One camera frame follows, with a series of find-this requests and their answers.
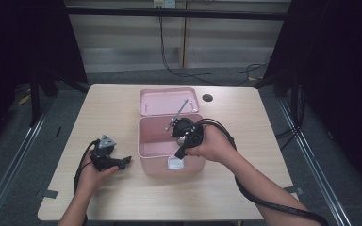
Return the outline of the white wall outlet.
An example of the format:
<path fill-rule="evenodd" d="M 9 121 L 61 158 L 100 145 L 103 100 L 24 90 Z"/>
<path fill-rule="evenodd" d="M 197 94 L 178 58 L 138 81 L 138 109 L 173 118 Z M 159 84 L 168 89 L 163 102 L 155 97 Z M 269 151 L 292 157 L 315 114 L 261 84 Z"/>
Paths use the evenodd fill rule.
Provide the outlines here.
<path fill-rule="evenodd" d="M 175 9 L 175 0 L 153 0 L 154 8 Z"/>

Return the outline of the person's right hand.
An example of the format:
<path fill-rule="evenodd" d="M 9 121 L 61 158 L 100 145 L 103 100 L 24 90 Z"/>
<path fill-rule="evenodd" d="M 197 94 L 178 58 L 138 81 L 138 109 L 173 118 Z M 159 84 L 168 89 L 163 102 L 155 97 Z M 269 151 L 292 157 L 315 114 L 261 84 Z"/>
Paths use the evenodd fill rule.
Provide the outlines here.
<path fill-rule="evenodd" d="M 212 125 L 204 127 L 204 139 L 194 148 L 186 149 L 191 156 L 202 156 L 206 160 L 228 165 L 238 157 L 238 152 L 231 146 L 225 134 Z"/>

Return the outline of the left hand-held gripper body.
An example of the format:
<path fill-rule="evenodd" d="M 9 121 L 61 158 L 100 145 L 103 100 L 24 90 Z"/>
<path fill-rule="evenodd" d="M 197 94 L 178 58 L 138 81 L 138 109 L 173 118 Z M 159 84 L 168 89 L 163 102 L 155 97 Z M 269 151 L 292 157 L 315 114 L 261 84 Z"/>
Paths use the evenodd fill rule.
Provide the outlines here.
<path fill-rule="evenodd" d="M 90 160 L 97 170 L 108 170 L 114 166 L 121 167 L 122 162 L 119 159 L 110 157 L 116 144 L 116 141 L 106 135 L 102 135 L 97 140 L 93 151 L 90 153 Z"/>

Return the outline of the black horizontal bar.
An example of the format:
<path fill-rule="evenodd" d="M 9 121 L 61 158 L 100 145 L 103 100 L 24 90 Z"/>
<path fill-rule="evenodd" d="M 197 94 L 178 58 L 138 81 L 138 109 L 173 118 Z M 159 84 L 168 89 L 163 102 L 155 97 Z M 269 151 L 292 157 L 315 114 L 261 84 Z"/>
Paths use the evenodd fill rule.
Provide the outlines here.
<path fill-rule="evenodd" d="M 105 15 L 105 16 L 144 16 L 144 17 L 180 17 L 180 18 L 214 18 L 241 20 L 285 21 L 286 13 L 243 12 L 197 9 L 154 9 L 154 8 L 82 8 L 67 7 L 68 14 Z"/>

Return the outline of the black metal stand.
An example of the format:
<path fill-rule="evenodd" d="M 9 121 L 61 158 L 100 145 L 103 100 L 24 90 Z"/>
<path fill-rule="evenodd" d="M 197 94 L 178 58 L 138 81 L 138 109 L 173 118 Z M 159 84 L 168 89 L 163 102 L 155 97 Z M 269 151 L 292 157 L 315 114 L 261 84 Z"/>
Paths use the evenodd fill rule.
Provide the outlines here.
<path fill-rule="evenodd" d="M 58 94 L 58 88 L 53 75 L 44 70 L 33 71 L 30 75 L 31 127 L 33 127 L 41 117 L 40 89 L 42 89 L 47 97 L 55 97 Z"/>
<path fill-rule="evenodd" d="M 296 127 L 301 127 L 304 117 L 304 107 L 301 105 L 299 76 L 297 73 L 281 73 L 274 86 L 277 97 L 286 97 L 290 92 L 290 115 Z"/>

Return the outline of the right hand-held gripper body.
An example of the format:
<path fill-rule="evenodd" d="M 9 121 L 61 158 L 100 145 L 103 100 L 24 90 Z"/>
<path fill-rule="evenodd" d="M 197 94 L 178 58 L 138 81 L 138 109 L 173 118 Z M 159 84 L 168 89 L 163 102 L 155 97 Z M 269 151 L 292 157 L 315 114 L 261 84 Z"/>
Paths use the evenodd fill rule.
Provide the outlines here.
<path fill-rule="evenodd" d="M 171 136 L 176 138 L 176 142 L 179 138 L 184 137 L 185 143 L 190 148 L 199 146 L 203 141 L 204 128 L 198 122 L 194 122 L 190 118 L 180 118 L 180 113 L 187 104 L 187 100 L 184 101 L 181 108 L 171 118 L 170 123 L 165 127 L 165 131 L 171 132 Z"/>

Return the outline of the person's left hand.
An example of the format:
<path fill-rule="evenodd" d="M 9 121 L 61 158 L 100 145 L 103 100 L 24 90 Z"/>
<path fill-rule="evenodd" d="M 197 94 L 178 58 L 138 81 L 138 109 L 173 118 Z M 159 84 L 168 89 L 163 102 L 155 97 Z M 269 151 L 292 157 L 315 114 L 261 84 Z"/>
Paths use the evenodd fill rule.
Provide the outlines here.
<path fill-rule="evenodd" d="M 91 150 L 88 150 L 81 165 L 81 174 L 75 192 L 77 197 L 91 197 L 107 177 L 119 170 L 117 166 L 103 171 L 97 170 L 91 162 L 90 152 Z"/>

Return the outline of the pink plastic storage box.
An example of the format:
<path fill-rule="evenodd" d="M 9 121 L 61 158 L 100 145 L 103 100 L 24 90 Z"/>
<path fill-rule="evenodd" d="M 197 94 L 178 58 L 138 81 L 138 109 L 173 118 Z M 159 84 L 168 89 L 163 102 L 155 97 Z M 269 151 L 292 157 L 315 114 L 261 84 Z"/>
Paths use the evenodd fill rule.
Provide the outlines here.
<path fill-rule="evenodd" d="M 194 88 L 143 89 L 140 92 L 138 154 L 146 174 L 196 173 L 204 168 L 206 161 L 203 157 L 175 157 L 180 146 L 171 136 L 173 130 L 165 131 L 185 100 L 188 102 L 180 118 L 190 118 L 194 122 L 201 120 L 203 117 L 198 114 L 200 106 Z"/>

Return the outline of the metal floor rail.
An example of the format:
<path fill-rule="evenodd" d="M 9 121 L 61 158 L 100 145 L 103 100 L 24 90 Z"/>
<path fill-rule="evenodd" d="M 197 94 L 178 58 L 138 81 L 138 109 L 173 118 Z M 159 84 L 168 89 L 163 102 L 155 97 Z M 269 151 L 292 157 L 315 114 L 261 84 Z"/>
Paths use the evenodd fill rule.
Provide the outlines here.
<path fill-rule="evenodd" d="M 337 226 L 353 226 L 334 189 L 331 187 L 327 177 L 325 176 L 320 162 L 317 160 L 316 155 L 313 153 L 309 143 L 307 142 L 304 133 L 301 129 L 298 128 L 292 119 L 292 113 L 287 101 L 284 98 L 281 98 L 278 103 L 282 109 L 288 126 L 292 131 L 292 137 L 296 140 L 304 156 L 304 159 L 321 191 L 321 194 L 324 197 L 335 222 L 337 223 Z"/>
<path fill-rule="evenodd" d="M 31 146 L 33 145 L 44 124 L 46 114 L 52 107 L 53 102 L 53 98 L 47 99 L 46 104 L 42 109 L 42 112 L 35 120 L 34 124 L 27 130 L 25 138 L 23 139 L 20 147 L 17 150 L 17 153 L 14 155 L 12 161 L 8 165 L 8 169 L 6 170 L 3 178 L 0 181 L 0 209 L 12 187 L 12 184 L 14 183 L 14 180 L 19 173 L 20 167 L 28 156 Z"/>

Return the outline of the dark curtain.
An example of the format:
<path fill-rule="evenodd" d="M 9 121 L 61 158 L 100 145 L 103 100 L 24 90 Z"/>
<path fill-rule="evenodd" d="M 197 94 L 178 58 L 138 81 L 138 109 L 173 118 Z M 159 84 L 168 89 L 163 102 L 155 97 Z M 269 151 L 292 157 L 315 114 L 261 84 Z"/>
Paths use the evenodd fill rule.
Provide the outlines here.
<path fill-rule="evenodd" d="M 20 84 L 88 81 L 64 0 L 0 0 L 0 127 Z"/>
<path fill-rule="evenodd" d="M 265 77 L 298 82 L 362 174 L 362 0 L 290 0 Z"/>

